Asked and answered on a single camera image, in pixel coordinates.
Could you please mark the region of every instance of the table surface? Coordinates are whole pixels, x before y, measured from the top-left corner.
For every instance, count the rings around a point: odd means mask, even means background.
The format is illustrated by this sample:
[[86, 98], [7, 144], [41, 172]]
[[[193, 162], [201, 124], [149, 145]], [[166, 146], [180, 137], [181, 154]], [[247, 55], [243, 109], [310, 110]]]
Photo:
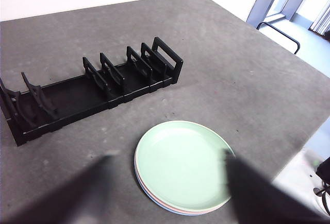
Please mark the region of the table surface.
[[179, 82], [16, 147], [1, 117], [1, 203], [8, 217], [109, 149], [119, 150], [112, 223], [231, 223], [230, 202], [198, 217], [172, 214], [137, 184], [134, 149], [149, 128], [189, 120], [221, 135], [274, 177], [330, 113], [330, 80], [211, 0], [142, 0], [1, 23], [1, 77], [26, 90], [83, 74], [82, 56], [125, 62], [159, 36], [184, 60]]

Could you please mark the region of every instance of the black object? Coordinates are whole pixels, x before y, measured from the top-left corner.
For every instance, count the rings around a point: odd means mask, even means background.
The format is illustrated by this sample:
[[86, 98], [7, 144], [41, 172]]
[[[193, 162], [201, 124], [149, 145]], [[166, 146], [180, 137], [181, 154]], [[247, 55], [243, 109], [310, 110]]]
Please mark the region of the black object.
[[318, 166], [318, 168], [316, 170], [316, 175], [318, 175], [323, 180], [323, 186], [324, 186], [324, 188], [319, 190], [316, 193], [316, 195], [322, 197], [323, 206], [324, 206], [326, 212], [328, 213], [328, 215], [330, 215], [330, 210], [329, 210], [329, 207], [326, 202], [326, 194], [330, 195], [330, 186], [329, 186], [329, 184], [330, 184], [330, 157], [328, 159], [326, 159], [325, 161], [323, 161]]
[[324, 33], [324, 38], [330, 41], [330, 30]]
[[272, 186], [241, 159], [227, 155], [228, 186], [236, 216], [243, 224], [327, 223], [301, 203]]
[[325, 183], [330, 184], [330, 157], [318, 166], [316, 175], [319, 176]]
[[[158, 47], [175, 61], [175, 66]], [[32, 85], [22, 73], [29, 91], [11, 91], [0, 79], [0, 104], [18, 146], [60, 129], [79, 119], [129, 102], [178, 81], [183, 60], [160, 38], [152, 48], [141, 45], [141, 56], [127, 47], [127, 62], [114, 66], [100, 53], [102, 69], [83, 57], [86, 73], [44, 87]]]
[[294, 52], [294, 54], [297, 54], [297, 52], [299, 51], [300, 49], [300, 43], [295, 40], [293, 37], [287, 35], [286, 33], [282, 32], [281, 30], [279, 30], [277, 27], [274, 27], [272, 24], [268, 23], [268, 22], [260, 22], [257, 26], [257, 30], [259, 30], [259, 28], [261, 27], [262, 24], [265, 24], [271, 28], [273, 28], [274, 30], [276, 30], [277, 32], [279, 32], [280, 34], [284, 35], [285, 37], [287, 37], [289, 40], [292, 40], [294, 43], [297, 44], [297, 50]]
[[113, 156], [100, 158], [74, 179], [3, 224], [104, 223], [113, 188]]

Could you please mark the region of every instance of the dish rack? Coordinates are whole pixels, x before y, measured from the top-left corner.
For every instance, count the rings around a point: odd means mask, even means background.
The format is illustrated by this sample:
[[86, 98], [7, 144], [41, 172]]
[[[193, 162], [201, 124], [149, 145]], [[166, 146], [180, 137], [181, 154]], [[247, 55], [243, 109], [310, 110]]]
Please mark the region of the dish rack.
[[[174, 66], [158, 52], [159, 47]], [[43, 87], [31, 84], [22, 72], [28, 87], [23, 93], [7, 89], [0, 79], [0, 106], [17, 146], [177, 83], [183, 60], [159, 37], [152, 48], [141, 44], [141, 56], [130, 46], [126, 55], [126, 63], [114, 66], [100, 53], [100, 70], [83, 57], [85, 74]]]

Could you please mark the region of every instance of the mint green plate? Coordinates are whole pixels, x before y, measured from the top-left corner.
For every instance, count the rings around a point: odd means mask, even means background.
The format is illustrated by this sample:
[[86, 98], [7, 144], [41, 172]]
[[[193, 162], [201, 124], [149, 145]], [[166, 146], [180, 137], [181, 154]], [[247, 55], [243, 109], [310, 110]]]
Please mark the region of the mint green plate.
[[225, 172], [229, 145], [214, 131], [188, 121], [165, 122], [147, 131], [135, 152], [148, 190], [185, 211], [221, 207], [230, 198]]

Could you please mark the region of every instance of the curtain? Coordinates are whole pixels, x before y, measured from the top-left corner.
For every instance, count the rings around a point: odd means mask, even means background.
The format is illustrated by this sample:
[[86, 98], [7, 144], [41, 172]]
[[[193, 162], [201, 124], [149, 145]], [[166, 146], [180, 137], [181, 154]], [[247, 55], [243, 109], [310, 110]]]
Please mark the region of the curtain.
[[325, 32], [330, 30], [330, 0], [326, 3], [321, 13], [313, 22], [310, 30], [317, 32], [320, 35], [324, 35]]

